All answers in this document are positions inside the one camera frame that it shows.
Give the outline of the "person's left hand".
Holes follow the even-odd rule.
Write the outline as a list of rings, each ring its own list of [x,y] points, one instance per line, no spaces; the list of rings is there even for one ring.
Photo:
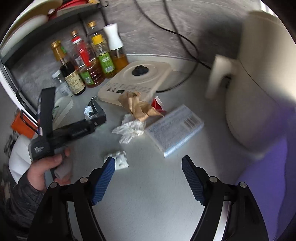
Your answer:
[[[32,163],[27,171],[27,179],[31,186],[38,191],[46,192],[45,173],[54,167],[59,166],[62,161],[62,155],[57,154]]]

